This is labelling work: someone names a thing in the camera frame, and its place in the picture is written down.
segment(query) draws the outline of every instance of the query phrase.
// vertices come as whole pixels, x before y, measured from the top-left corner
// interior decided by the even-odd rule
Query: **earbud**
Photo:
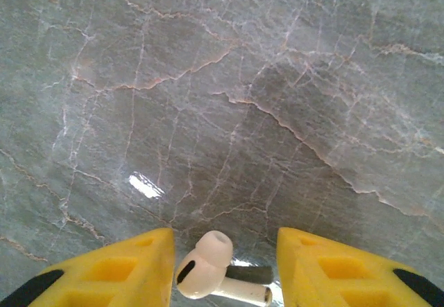
[[[178,267],[176,285],[180,293],[190,299],[213,294],[256,306],[270,306],[270,288],[225,277],[232,256],[230,238],[219,231],[207,232]]]

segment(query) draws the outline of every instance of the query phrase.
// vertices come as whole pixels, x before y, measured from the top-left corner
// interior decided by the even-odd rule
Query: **earbud stem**
[[[222,284],[212,295],[227,297],[261,307],[270,306],[273,300],[270,288],[228,277],[223,279]]]

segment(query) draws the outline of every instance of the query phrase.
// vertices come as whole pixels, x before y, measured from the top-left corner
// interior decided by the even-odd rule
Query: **gray marble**
[[[178,261],[220,229],[275,267],[290,226],[444,287],[443,42],[444,0],[0,0],[0,298],[156,227]]]

